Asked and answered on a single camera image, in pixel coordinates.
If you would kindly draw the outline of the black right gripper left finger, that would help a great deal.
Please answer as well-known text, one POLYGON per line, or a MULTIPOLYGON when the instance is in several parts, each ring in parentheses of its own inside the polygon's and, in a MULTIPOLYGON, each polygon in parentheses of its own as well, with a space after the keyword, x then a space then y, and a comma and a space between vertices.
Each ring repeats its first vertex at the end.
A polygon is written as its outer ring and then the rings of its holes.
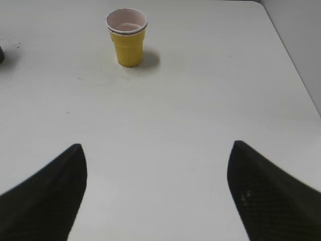
POLYGON ((1 240, 67 240, 87 185, 81 144, 1 194, 1 240))

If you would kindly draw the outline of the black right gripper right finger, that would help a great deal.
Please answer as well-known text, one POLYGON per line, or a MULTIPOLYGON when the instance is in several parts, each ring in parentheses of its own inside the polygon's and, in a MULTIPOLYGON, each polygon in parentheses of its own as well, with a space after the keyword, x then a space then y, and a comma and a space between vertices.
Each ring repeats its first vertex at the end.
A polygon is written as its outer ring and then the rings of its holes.
POLYGON ((320 192, 235 141, 228 186, 250 240, 320 240, 320 192))

